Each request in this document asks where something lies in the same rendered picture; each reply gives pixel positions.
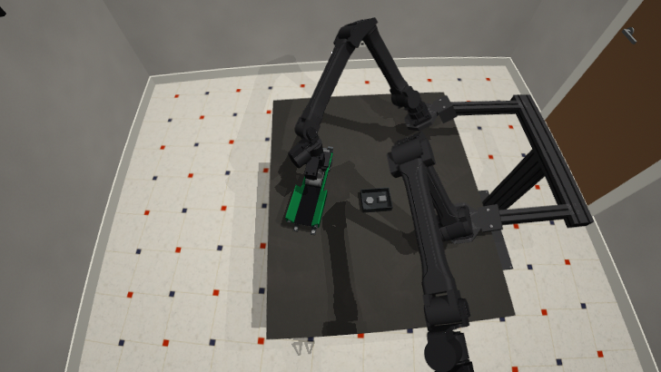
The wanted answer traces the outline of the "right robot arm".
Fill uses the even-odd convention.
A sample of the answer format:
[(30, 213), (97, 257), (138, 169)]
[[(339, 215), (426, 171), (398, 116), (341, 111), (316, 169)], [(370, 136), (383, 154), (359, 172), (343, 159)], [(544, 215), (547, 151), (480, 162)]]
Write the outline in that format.
[[(404, 80), (381, 39), (376, 18), (362, 20), (365, 21), (346, 24), (349, 27), (343, 26), (339, 30), (333, 42), (335, 46), (330, 59), (307, 107), (295, 125), (295, 133), (301, 137), (301, 140), (288, 154), (297, 168), (307, 163), (304, 175), (305, 179), (310, 181), (317, 180), (319, 166), (323, 167), (325, 162), (322, 141), (318, 135), (322, 116), (346, 63), (355, 48), (359, 48), (361, 40), (368, 47), (390, 86), (392, 103), (399, 106), (398, 108), (404, 106), (404, 110), (410, 110), (408, 113), (415, 127), (431, 119), (428, 107), (421, 101), (419, 92), (413, 90)], [(311, 157), (319, 155), (321, 156)]]

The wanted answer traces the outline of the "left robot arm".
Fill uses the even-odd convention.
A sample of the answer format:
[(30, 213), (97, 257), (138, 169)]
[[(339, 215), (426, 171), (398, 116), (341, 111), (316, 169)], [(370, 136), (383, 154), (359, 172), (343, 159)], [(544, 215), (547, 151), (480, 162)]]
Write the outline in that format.
[[(450, 201), (433, 167), (436, 162), (423, 131), (397, 142), (387, 158), (391, 175), (404, 180), (419, 246), (424, 314), (430, 331), (424, 358), (434, 372), (474, 372), (472, 361), (457, 365), (469, 353), (464, 333), (453, 330), (469, 326), (470, 312), (457, 290), (442, 243), (474, 236), (469, 207), (455, 207)], [(431, 294), (440, 292), (447, 295)]]

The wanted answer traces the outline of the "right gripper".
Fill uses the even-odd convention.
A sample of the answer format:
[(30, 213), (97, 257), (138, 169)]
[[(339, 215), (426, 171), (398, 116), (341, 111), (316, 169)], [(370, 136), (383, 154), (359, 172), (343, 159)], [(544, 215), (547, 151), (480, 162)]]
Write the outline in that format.
[[(322, 169), (322, 171), (326, 171), (327, 168), (329, 168), (330, 158), (331, 158), (331, 153), (330, 153), (330, 152), (324, 152), (324, 155), (325, 155), (324, 166), (323, 166), (323, 167), (319, 166), (319, 169)], [(320, 156), (321, 156), (321, 155), (319, 155), (319, 156), (311, 156), (311, 157), (316, 158), (316, 157), (320, 157)]]

